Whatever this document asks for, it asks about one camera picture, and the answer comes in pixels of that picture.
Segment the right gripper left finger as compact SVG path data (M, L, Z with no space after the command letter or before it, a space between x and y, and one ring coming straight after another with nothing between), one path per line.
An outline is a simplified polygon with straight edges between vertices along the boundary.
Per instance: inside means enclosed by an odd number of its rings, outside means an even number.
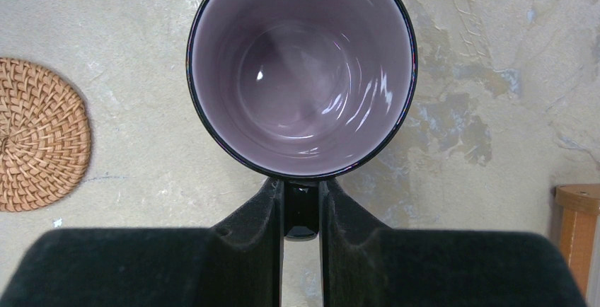
M25 253L2 306L278 306L283 183L210 228L63 228Z

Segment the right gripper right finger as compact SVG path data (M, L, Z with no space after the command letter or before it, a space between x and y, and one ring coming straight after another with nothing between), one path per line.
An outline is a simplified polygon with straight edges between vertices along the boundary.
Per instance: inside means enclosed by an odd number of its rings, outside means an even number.
M558 249L535 233L394 229L319 185L326 306L584 306Z

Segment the pink purple mug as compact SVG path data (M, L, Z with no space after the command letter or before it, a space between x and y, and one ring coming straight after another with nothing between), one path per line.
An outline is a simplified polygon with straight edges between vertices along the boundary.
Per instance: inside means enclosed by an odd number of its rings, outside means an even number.
M232 158L292 187L284 234L318 232L316 183L370 161L417 84L401 0L202 0L186 51L205 129Z

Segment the woven rattan coaster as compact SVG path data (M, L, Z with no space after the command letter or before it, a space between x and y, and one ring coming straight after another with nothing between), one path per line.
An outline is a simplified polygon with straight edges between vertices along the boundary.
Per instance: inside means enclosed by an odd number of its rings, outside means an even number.
M90 155L77 91L44 66L1 58L1 210L32 211L67 196Z

